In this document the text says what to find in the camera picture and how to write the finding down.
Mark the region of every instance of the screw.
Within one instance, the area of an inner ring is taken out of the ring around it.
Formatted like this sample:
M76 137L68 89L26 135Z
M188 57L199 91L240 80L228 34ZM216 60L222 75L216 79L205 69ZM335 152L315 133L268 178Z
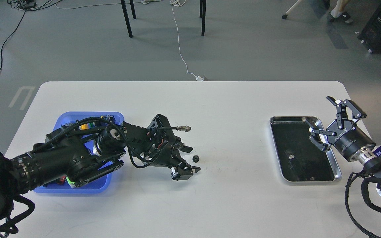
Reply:
M194 161L195 163L198 163L199 162L199 156L198 155L194 155L192 157L192 161Z

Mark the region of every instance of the chair leg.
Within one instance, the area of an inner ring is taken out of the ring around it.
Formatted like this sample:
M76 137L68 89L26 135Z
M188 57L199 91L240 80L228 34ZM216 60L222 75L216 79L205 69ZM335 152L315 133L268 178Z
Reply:
M199 2L199 18L202 18L202 8L203 8L203 0L200 0Z
M127 31L129 32L129 37L132 38L132 29L130 28L129 15L127 15L126 3L124 0L120 0L121 8L123 9L124 20L126 21Z
M207 8L207 0L202 0L202 33L205 36L205 9Z
M132 9L133 19L136 19L135 5L133 4L133 0L130 0L130 8Z

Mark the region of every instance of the blue plastic tray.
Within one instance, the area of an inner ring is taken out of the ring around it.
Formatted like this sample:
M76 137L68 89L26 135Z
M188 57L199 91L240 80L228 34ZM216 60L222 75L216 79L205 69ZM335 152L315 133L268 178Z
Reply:
M85 112L85 111L70 111L62 114L54 126L54 130L61 127L61 125L69 122L76 122L76 120L82 120L87 117L100 117L102 115L114 115L115 123L120 124L124 117L119 112ZM90 141L85 144L85 146L92 151L94 146L93 142ZM54 182L48 184L47 187L38 187L34 191L36 193L100 193L108 187L111 181L111 174L107 174L95 181L92 181L80 188L71 188L67 181L63 185L58 185Z

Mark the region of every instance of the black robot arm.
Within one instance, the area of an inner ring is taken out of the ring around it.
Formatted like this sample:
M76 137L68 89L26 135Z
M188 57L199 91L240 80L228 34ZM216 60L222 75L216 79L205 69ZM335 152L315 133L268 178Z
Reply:
M345 206L351 220L355 225L369 237L377 238L375 234L364 229L351 215L348 205L349 188L356 178L363 178L361 185L361 194L364 202L375 211L381 213L381 207L373 204L369 198L368 184L375 183L376 191L381 197L381 146L375 149L375 142L368 137L358 126L357 122L366 117L364 111L351 100L335 100L327 97L337 110L336 119L327 127L327 129L319 130L314 123L310 125L311 135L309 139L321 151L327 151L334 146L337 151L348 162L359 161L363 166L363 170L359 173L352 173L349 176L345 189ZM346 112L347 107L352 111L351 117L348 118ZM322 141L319 135L324 135L326 141Z
M83 127L90 123L92 128ZM117 125L110 117L90 117L63 125L47 134L45 143L35 144L32 151L13 159L0 153L0 220L6 218L0 233L17 233L15 224L32 213L33 202L21 194L65 175L74 181L75 187L82 187L121 168L126 147L135 167L168 167L173 180L189 179L200 168L191 166L180 156L180 151L189 153L193 148L182 143L172 130L190 129L189 126L173 128L160 114L147 128L127 122ZM93 152L85 146L89 141L94 142ZM144 164L137 165L133 157ZM13 201L26 204L28 209L11 219Z

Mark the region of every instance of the metal tray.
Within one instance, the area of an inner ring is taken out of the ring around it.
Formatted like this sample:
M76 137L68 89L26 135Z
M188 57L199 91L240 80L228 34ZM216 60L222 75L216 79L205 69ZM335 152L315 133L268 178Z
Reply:
M342 177L333 151L321 152L308 139L311 133L306 120L319 129L321 121L313 116L274 116L271 133L280 164L281 175L292 183L336 182Z

